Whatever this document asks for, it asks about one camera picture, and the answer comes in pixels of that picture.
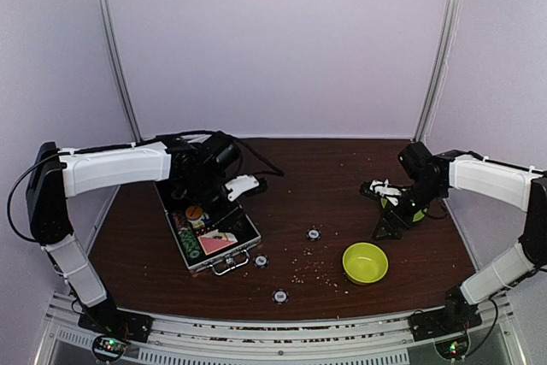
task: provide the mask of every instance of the brown tabletop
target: brown tabletop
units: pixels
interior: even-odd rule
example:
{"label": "brown tabletop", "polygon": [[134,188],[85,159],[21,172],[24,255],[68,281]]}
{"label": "brown tabletop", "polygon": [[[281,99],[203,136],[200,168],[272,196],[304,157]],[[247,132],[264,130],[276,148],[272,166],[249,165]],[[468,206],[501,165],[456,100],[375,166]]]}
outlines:
{"label": "brown tabletop", "polygon": [[[444,292],[474,272],[450,218],[425,219],[403,239],[379,241],[389,271],[379,283],[356,286],[344,277],[342,254],[371,241],[379,205],[358,190],[364,180],[408,183],[397,162],[403,140],[252,139],[284,178],[243,200],[262,235],[251,255],[266,254],[264,269],[249,265],[223,277],[186,269],[155,187],[121,187],[91,251],[91,261],[116,302],[129,309],[234,320],[312,320],[393,313],[440,305]],[[256,171],[254,161],[248,166]],[[310,242],[306,231],[321,230]],[[272,301],[274,290],[288,303]]]}

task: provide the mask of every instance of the black cable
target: black cable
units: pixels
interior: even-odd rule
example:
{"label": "black cable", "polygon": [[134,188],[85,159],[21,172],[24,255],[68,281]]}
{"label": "black cable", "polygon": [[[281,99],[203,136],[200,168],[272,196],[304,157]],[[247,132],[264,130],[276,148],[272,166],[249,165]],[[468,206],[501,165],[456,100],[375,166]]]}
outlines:
{"label": "black cable", "polygon": [[78,314],[78,315],[82,315],[84,314],[84,310],[82,310],[82,312],[78,312],[76,309],[74,309],[74,304],[75,303],[79,303],[79,301],[77,299],[74,299],[72,301],[72,303],[70,304],[70,308],[72,308],[72,311],[75,313],[75,314]]}
{"label": "black cable", "polygon": [[539,174],[539,175],[543,175],[544,177],[547,177],[547,171],[544,171],[544,170],[534,170],[534,169],[531,170],[530,168],[516,166],[514,164],[509,164],[508,162],[499,162],[498,160],[491,160],[490,158],[485,159],[484,156],[482,156],[479,153],[476,153],[475,151],[468,151],[466,154],[469,154],[473,156],[474,158],[476,158],[477,160],[481,160],[482,162],[491,162],[492,164],[497,164],[498,166],[514,168],[520,171],[528,171],[534,174]]}
{"label": "black cable", "polygon": [[[206,134],[206,135],[213,135],[216,132],[213,132],[211,130],[190,130],[189,132],[178,132],[176,135],[178,136],[197,136],[199,134]],[[256,157],[260,162],[266,164],[268,167],[272,169],[272,171],[259,171],[257,173],[252,174],[270,174],[270,175],[276,175],[278,177],[285,176],[285,173],[280,169],[275,167],[265,156],[261,155],[258,151],[253,149],[248,143],[244,142],[241,138],[237,138],[235,136],[232,136],[231,134],[226,134],[228,137],[233,138],[233,140],[242,145],[245,149],[247,149],[254,157]]]}
{"label": "black cable", "polygon": [[98,147],[89,147],[87,149],[78,149],[74,152],[74,154],[92,154],[100,153],[102,151],[132,149],[133,147],[141,147],[143,145],[155,143],[157,141],[159,141],[157,138],[150,138],[148,140],[138,141],[136,143],[111,144]]}
{"label": "black cable", "polygon": [[444,206],[443,203],[439,202],[440,206],[441,206],[441,209],[443,210],[444,212],[444,215],[432,215],[432,214],[429,214],[429,209],[427,209],[427,211],[424,212],[424,210],[422,210],[421,212],[424,213],[424,215],[427,217],[427,218],[431,218],[432,220],[444,220],[446,217],[449,216],[449,212],[448,210],[446,209],[446,207]]}
{"label": "black cable", "polygon": [[517,279],[515,281],[515,283],[518,285],[520,284],[523,280],[525,280],[526,278],[531,278],[531,277],[535,277],[536,275],[538,275],[538,273],[547,273],[547,269],[545,268],[540,268],[540,267],[535,267],[532,271],[522,275],[519,279]]}
{"label": "black cable", "polygon": [[488,330],[488,333],[486,333],[485,337],[482,338],[482,341],[480,341],[479,344],[477,346],[475,346],[471,352],[468,352],[465,355],[466,359],[469,358],[471,355],[473,355],[475,352],[477,352],[477,350],[479,350],[479,348],[486,342],[488,337],[490,337],[490,335],[492,334],[492,331],[494,331],[494,327],[497,324],[497,318],[499,316],[499,308],[497,307],[497,303],[496,303],[496,301],[494,301],[493,296],[489,297],[488,300],[494,305],[494,309],[496,310],[496,315],[494,316],[494,321],[492,322],[492,325],[491,325],[490,329]]}
{"label": "black cable", "polygon": [[270,167],[272,169],[272,171],[258,171],[256,173],[252,173],[254,175],[258,175],[258,174],[269,174],[269,175],[276,175],[278,177],[283,177],[285,176],[285,172],[283,172],[283,170],[281,170],[280,168],[277,168],[275,167],[265,156],[263,156],[262,154],[260,154],[258,151],[256,151],[255,149],[253,149],[250,144],[244,142],[242,139],[240,138],[237,138],[237,137],[233,137],[232,138],[238,143],[238,144],[241,144],[243,145],[243,147],[245,149],[247,149],[249,151],[250,154],[252,154],[253,156],[255,156],[260,162],[266,164],[268,167]]}
{"label": "black cable", "polygon": [[30,238],[30,237],[27,237],[23,234],[21,234],[21,232],[15,227],[15,224],[14,224],[14,221],[13,219],[11,218],[11,202],[13,200],[13,196],[15,194],[15,190],[17,189],[17,187],[19,186],[19,184],[25,179],[25,177],[27,177],[32,171],[34,171],[36,168],[40,167],[40,166],[43,166],[45,163],[53,160],[54,158],[57,158],[58,156],[64,156],[66,154],[69,154],[69,153],[64,153],[64,152],[58,152],[58,153],[55,153],[54,155],[52,156],[49,156],[49,157],[45,157],[45,159],[43,160],[40,160],[39,162],[36,162],[32,167],[28,168],[26,170],[25,173],[23,173],[19,179],[17,179],[17,181],[15,182],[14,186],[11,187],[11,190],[9,190],[9,195],[8,195],[8,202],[6,204],[7,206],[7,215],[8,215],[8,223],[9,223],[9,226],[11,227],[11,229],[14,231],[15,234],[17,234],[17,236],[19,238],[22,238],[24,239],[25,241],[28,241],[29,243],[37,243],[38,241],[34,238]]}

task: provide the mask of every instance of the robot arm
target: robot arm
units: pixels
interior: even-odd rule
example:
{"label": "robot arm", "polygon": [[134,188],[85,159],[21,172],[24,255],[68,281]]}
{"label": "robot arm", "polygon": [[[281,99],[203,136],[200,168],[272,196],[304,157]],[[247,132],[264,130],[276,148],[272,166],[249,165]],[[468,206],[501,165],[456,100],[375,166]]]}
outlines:
{"label": "robot arm", "polygon": [[82,327],[113,335],[126,334],[126,327],[130,339],[143,341],[151,318],[116,308],[74,235],[66,198],[112,185],[169,180],[174,198],[188,197],[223,215],[238,206],[235,201],[243,193],[266,189],[265,180],[253,175],[226,182],[226,170],[240,157],[235,138],[222,132],[172,134],[141,144],[83,150],[43,144],[36,161],[39,166],[35,166],[26,189],[31,234],[79,299],[85,311]]}
{"label": "robot arm", "polygon": [[361,193],[386,198],[388,204],[373,238],[401,238],[416,212],[449,188],[477,192],[527,212],[524,233],[493,262],[446,294],[439,311],[410,317],[415,339],[435,338],[462,330],[465,322],[479,325],[477,304],[534,274],[547,264],[547,173],[494,162],[473,152],[458,150],[433,156],[422,143],[412,143],[398,157],[414,180],[409,187],[389,181],[365,182]]}

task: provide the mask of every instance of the green bowl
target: green bowl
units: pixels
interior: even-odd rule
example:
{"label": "green bowl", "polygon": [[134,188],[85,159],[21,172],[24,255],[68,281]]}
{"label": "green bowl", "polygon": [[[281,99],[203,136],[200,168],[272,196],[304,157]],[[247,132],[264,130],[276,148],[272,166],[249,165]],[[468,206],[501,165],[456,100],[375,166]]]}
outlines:
{"label": "green bowl", "polygon": [[351,282],[364,286],[384,278],[389,262],[380,247],[370,243],[355,243],[342,256],[342,265]]}

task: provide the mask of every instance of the white plastic cover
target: white plastic cover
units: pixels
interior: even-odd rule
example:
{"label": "white plastic cover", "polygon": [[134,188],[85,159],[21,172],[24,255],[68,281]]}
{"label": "white plastic cover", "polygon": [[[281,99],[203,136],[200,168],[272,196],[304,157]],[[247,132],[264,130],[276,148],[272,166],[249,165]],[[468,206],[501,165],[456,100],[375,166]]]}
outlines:
{"label": "white plastic cover", "polygon": [[246,191],[257,188],[260,185],[254,175],[239,175],[226,183],[225,187],[229,191],[228,200],[235,201]]}
{"label": "white plastic cover", "polygon": [[482,162],[472,156],[459,156],[450,164],[450,186],[478,192],[528,210],[530,182],[538,174]]}
{"label": "white plastic cover", "polygon": [[461,287],[462,294],[469,304],[480,303],[533,269],[522,245],[517,243],[466,280]]}
{"label": "white plastic cover", "polygon": [[380,194],[381,196],[388,196],[384,197],[392,203],[393,205],[397,206],[399,204],[399,199],[393,196],[401,196],[403,192],[395,187],[389,187],[390,181],[380,181],[380,180],[373,180],[372,183],[370,183],[370,186],[368,187],[370,190]]}
{"label": "white plastic cover", "polygon": [[97,188],[137,181],[160,181],[169,177],[171,155],[163,143],[121,150],[61,156],[65,194],[74,197]]}
{"label": "white plastic cover", "polygon": [[44,249],[50,253],[62,276],[76,290],[83,304],[92,307],[106,299],[103,282],[73,234],[57,244],[46,245]]}

